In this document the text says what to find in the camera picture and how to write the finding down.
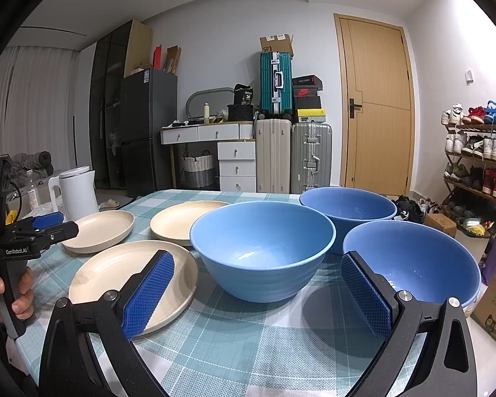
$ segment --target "black refrigerator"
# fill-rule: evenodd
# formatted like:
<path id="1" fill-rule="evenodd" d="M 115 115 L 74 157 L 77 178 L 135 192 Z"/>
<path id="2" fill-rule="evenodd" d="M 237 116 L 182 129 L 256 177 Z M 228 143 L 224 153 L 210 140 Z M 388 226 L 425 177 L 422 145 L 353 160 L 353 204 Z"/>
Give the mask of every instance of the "black refrigerator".
<path id="1" fill-rule="evenodd" d="M 160 128 L 177 118 L 178 78 L 156 68 L 121 83 L 120 135 L 127 195 L 137 197 L 172 188 L 169 146 Z"/>

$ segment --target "blue bowl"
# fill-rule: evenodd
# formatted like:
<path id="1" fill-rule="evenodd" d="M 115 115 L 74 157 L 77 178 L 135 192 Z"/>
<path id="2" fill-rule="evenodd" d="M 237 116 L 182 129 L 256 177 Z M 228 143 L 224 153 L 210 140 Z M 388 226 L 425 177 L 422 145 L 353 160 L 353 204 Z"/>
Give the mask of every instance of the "blue bowl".
<path id="1" fill-rule="evenodd" d="M 344 254 L 344 237 L 357 225 L 369 221 L 390 220 L 397 206 L 386 197 L 362 189 L 324 187 L 305 191 L 299 202 L 327 215 L 336 227 L 336 240 L 331 253 Z"/>
<path id="2" fill-rule="evenodd" d="M 343 246 L 418 300 L 444 303 L 453 296 L 466 307 L 477 297 L 481 274 L 474 257 L 441 231 L 412 222 L 369 222 L 349 231 Z"/>
<path id="3" fill-rule="evenodd" d="M 201 216 L 189 232 L 223 289 L 250 302 L 283 300 L 318 270 L 336 230 L 322 213 L 282 201 L 248 201 Z"/>

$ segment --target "kettle handle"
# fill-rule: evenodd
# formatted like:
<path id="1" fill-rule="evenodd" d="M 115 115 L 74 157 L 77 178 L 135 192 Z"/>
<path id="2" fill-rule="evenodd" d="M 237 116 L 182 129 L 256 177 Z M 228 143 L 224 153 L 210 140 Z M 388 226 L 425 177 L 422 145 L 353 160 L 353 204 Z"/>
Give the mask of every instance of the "kettle handle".
<path id="1" fill-rule="evenodd" d="M 51 204 L 53 205 L 53 212 L 59 211 L 59 209 L 57 208 L 57 199 L 55 197 L 55 190 L 54 190 L 56 186 L 58 186 L 59 189 L 61 189 L 61 185 L 59 183 L 59 176 L 50 178 L 50 180 L 48 180 L 48 189 L 50 190 L 50 199 L 51 199 Z"/>

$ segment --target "woven basket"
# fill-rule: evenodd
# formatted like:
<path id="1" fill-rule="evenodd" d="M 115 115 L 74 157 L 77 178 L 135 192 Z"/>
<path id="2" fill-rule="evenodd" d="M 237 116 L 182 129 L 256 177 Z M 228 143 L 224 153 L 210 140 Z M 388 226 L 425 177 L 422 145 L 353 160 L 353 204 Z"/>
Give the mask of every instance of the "woven basket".
<path id="1" fill-rule="evenodd" d="M 189 188 L 205 188 L 215 183 L 215 165 L 213 155 L 189 156 L 184 152 L 184 176 Z"/>

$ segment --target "plate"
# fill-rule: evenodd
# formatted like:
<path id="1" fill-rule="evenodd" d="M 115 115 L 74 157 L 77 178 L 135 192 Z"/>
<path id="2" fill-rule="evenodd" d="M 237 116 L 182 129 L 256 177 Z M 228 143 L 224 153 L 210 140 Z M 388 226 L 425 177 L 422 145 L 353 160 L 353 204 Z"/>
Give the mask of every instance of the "plate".
<path id="1" fill-rule="evenodd" d="M 151 220 L 151 230 L 160 240 L 191 246 L 189 230 L 194 221 L 210 210 L 227 206 L 223 201 L 188 201 L 158 212 Z"/>
<path id="2" fill-rule="evenodd" d="M 110 248 L 128 236 L 134 215 L 126 210 L 106 210 L 75 221 L 77 237 L 65 240 L 63 246 L 74 253 L 94 253 Z"/>
<path id="3" fill-rule="evenodd" d="M 197 289 L 198 267 L 182 246 L 161 240 L 141 240 L 113 246 L 90 258 L 77 271 L 68 294 L 72 303 L 96 301 L 109 289 L 120 290 L 128 278 L 142 271 L 159 250 L 175 260 L 175 273 L 143 331 L 150 333 L 173 321 L 191 303 Z"/>

